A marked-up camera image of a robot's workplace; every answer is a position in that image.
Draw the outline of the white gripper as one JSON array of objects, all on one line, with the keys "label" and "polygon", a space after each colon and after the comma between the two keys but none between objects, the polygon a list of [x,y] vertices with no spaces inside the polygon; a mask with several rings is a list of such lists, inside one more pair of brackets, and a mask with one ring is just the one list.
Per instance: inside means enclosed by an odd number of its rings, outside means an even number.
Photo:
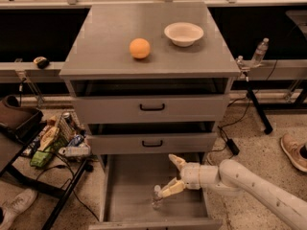
[{"label": "white gripper", "polygon": [[158,196],[165,198],[181,193],[185,187],[189,190],[207,188],[220,181],[219,168],[217,166],[201,165],[199,163],[186,163],[186,161],[174,154],[169,154],[170,161],[180,171],[180,177],[172,179],[158,193]]}]

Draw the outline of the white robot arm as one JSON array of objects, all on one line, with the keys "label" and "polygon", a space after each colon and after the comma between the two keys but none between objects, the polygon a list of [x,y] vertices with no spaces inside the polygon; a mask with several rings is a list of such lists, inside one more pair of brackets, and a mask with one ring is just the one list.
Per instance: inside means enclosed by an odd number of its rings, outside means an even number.
[{"label": "white robot arm", "polygon": [[307,202],[271,184],[235,160],[225,159],[219,166],[186,162],[168,155],[180,179],[173,178],[158,193],[159,198],[179,194],[185,189],[211,189],[226,196],[245,191],[255,197],[293,230],[307,230]]}]

